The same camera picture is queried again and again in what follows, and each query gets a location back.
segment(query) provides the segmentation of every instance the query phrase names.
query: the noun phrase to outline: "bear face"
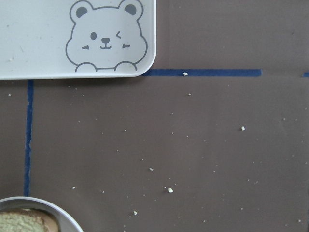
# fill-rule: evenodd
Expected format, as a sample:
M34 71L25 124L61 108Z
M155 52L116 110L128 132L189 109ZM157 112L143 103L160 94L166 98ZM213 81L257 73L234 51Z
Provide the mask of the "bear face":
M118 7L93 8L82 0L70 10L74 22L66 54L77 68L91 64L96 71L114 69L122 63L135 66L147 53L139 19L143 6L139 0L123 0Z

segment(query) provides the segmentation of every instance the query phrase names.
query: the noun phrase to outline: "bread slice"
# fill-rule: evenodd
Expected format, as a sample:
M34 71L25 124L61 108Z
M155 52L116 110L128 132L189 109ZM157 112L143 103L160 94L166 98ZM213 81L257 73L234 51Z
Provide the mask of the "bread slice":
M59 227L47 213L14 209L0 212L0 232L59 232Z

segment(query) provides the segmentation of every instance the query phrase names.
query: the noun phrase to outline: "bear paw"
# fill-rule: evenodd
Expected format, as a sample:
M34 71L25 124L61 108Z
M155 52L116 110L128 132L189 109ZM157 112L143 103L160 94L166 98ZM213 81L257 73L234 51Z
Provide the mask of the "bear paw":
M98 71L96 66L94 66L93 64L90 64L90 63L83 63L83 64L80 64L76 67L75 69L76 72L79 72L79 73L93 73L94 71Z
M115 67L114 71L120 73L131 73L131 72L134 73L137 71L137 67L133 63L122 62Z

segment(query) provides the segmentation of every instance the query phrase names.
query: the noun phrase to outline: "blue tape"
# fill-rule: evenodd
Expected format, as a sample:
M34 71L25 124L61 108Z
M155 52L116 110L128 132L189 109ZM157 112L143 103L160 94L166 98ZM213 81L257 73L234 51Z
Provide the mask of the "blue tape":
M261 69L150 69L143 76L237 76L259 77L263 74Z
M26 122L25 173L24 173L24 196L26 197L30 195L33 80L28 80L27 99L28 99L28 106L27 106L27 122Z

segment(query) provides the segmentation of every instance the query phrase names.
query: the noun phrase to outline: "brown surface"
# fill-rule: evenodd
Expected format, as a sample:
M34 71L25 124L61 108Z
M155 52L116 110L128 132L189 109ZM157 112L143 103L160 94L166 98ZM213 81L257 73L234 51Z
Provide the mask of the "brown surface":
M0 82L0 110L1 199L23 195L27 112L26 81Z
M308 87L273 72L37 81L32 196L85 231L304 232Z
M155 68L304 72L309 1L157 0Z

